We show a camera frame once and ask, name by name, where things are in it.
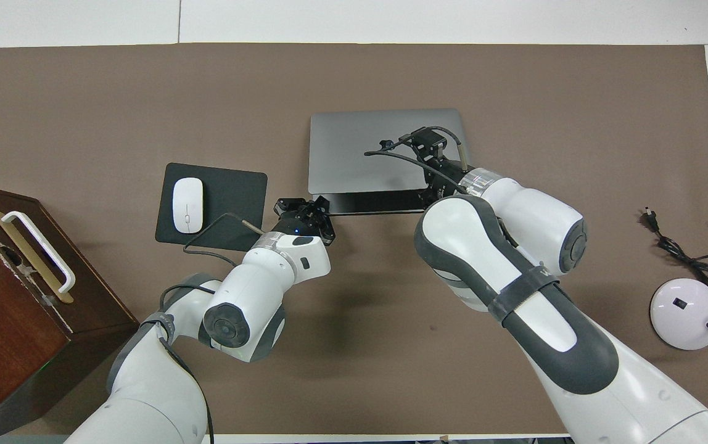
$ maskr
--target brown desk mat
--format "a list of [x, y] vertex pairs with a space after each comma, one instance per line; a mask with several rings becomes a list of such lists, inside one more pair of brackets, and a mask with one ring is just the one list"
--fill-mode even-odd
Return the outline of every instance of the brown desk mat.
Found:
[[[672, 349], [648, 319], [656, 287], [689, 272], [636, 223], [650, 205], [665, 234], [708, 253], [703, 47], [0, 49], [0, 188], [41, 199], [144, 318], [164, 287], [227, 273], [154, 241], [166, 163], [265, 172], [268, 228], [278, 197], [307, 196], [312, 113], [423, 107], [460, 110], [475, 165], [585, 215], [590, 244], [563, 286], [708, 407], [708, 347]], [[332, 273], [287, 293], [286, 330], [268, 359], [244, 364], [179, 340], [216, 432], [563, 432], [509, 335], [417, 258], [418, 217], [336, 218]], [[88, 400], [104, 397], [101, 385], [81, 385], [47, 427], [71, 430], [96, 407]]]

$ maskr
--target drawer handle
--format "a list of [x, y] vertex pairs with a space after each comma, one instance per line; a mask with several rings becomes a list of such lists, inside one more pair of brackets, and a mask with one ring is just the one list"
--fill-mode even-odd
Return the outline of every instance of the drawer handle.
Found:
[[58, 252], [55, 251], [54, 248], [52, 248], [52, 245], [50, 245], [50, 242], [47, 241], [46, 238], [44, 238], [44, 235], [41, 234], [41, 231], [39, 231], [38, 228], [36, 228], [36, 225], [33, 224], [33, 220], [30, 219], [30, 217], [27, 216], [27, 214], [24, 214], [20, 211], [11, 211], [9, 213], [6, 213], [5, 216], [1, 217], [1, 220], [3, 222], [11, 222], [14, 219], [20, 219], [22, 224], [25, 225], [25, 228], [30, 231], [31, 236], [33, 236], [34, 239], [36, 239], [37, 242], [39, 242], [39, 245], [41, 245], [41, 248], [44, 249], [44, 251], [47, 252], [47, 255], [50, 256], [50, 259], [52, 259], [53, 262], [58, 266], [58, 269], [61, 270], [61, 273], [66, 276], [66, 282], [64, 282], [63, 285], [58, 289], [58, 293], [66, 293], [75, 285], [75, 273], [72, 271], [72, 269], [69, 268], [69, 265], [66, 264], [63, 258], [61, 258], [60, 255], [58, 255]]

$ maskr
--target wooden cabinet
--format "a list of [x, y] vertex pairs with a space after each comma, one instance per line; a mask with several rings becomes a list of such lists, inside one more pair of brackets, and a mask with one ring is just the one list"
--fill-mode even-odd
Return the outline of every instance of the wooden cabinet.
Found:
[[12, 211], [32, 220], [75, 284], [69, 298], [57, 293], [65, 277], [49, 248], [21, 220], [0, 220], [0, 435], [43, 415], [138, 325], [38, 200], [0, 191], [0, 216]]

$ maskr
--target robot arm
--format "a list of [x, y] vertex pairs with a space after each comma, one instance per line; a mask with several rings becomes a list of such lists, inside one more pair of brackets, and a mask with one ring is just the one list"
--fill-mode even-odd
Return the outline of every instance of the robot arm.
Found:
[[519, 343], [574, 441], [708, 442], [707, 408], [577, 309], [552, 273], [512, 245], [486, 200], [434, 203], [415, 247], [467, 306], [489, 311]]
[[244, 362], [266, 357], [286, 323], [284, 293], [331, 269], [327, 206], [323, 197], [278, 200], [278, 224], [224, 281], [200, 274], [180, 284], [126, 343], [109, 374], [108, 400], [67, 443], [201, 442], [210, 425], [204, 393], [173, 341], [185, 335]]

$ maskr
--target white floor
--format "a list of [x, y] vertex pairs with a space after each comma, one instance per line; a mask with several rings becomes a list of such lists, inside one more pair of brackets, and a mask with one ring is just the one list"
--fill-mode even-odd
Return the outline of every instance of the white floor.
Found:
[[0, 0], [0, 47], [178, 42], [704, 44], [708, 70], [708, 0]]

